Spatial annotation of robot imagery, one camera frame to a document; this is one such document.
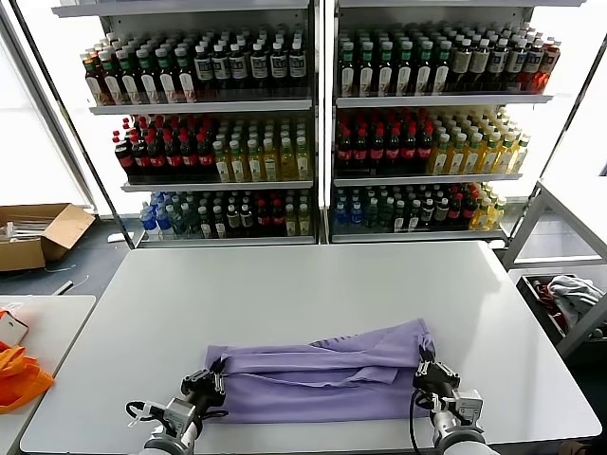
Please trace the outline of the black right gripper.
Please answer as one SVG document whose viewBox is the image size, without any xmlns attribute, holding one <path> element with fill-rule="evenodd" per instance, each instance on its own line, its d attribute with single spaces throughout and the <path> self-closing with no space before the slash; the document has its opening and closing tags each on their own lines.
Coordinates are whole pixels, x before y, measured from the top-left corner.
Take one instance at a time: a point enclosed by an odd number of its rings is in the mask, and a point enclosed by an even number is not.
<svg viewBox="0 0 607 455">
<path fill-rule="evenodd" d="M 413 385 L 417 390 L 415 404 L 420 408 L 434 408 L 435 403 L 443 406 L 446 398 L 453 398 L 453 390 L 460 384 L 460 375 L 429 354 L 419 353 L 419 362 L 414 374 Z"/>
</svg>

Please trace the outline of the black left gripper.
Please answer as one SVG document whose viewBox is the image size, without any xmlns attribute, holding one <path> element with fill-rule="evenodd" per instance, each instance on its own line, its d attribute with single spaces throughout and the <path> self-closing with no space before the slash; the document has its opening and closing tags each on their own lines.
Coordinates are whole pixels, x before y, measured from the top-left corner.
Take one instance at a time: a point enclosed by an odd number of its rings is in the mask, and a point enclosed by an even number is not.
<svg viewBox="0 0 607 455">
<path fill-rule="evenodd" d="M 225 363 L 215 360 L 209 368 L 204 368 L 184 377 L 181 393 L 185 401 L 194 406 L 194 415 L 199 420 L 223 418 L 226 399 L 223 371 Z"/>
</svg>

